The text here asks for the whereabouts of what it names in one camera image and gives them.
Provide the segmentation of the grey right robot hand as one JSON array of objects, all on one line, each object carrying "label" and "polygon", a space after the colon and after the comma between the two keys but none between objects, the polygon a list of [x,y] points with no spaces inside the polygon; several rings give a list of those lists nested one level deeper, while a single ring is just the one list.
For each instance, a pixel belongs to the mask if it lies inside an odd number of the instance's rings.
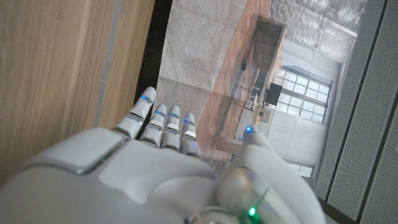
[{"label": "grey right robot hand", "polygon": [[91,128],[29,159],[1,187],[2,223],[324,223],[308,184],[257,126],[217,179],[192,114],[148,87],[113,129]]}]

